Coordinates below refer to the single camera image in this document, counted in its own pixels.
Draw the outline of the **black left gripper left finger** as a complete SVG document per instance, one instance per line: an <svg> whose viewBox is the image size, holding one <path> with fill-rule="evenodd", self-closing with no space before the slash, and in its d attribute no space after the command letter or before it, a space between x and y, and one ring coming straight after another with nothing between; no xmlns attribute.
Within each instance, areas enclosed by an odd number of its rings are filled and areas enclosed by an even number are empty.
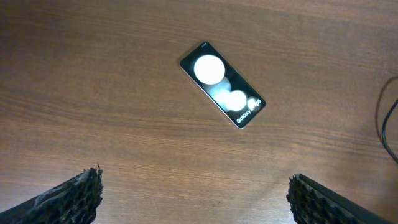
<svg viewBox="0 0 398 224"><path fill-rule="evenodd" d="M103 170L84 170L68 181L1 212L3 224L91 224L103 193Z"/></svg>

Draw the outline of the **black Galaxy smartphone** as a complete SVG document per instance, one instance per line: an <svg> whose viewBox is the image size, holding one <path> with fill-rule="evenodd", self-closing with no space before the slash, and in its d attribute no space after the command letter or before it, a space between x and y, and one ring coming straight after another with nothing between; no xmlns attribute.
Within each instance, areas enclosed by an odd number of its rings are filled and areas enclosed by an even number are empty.
<svg viewBox="0 0 398 224"><path fill-rule="evenodd" d="M239 129L266 107L265 99L208 41L184 55L179 65Z"/></svg>

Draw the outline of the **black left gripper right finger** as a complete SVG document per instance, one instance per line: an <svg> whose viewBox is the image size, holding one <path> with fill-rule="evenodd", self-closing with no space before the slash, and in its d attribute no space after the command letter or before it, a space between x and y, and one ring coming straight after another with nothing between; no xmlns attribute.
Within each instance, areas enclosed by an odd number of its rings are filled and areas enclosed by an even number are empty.
<svg viewBox="0 0 398 224"><path fill-rule="evenodd" d="M303 174L289 179L287 201L298 224L391 224Z"/></svg>

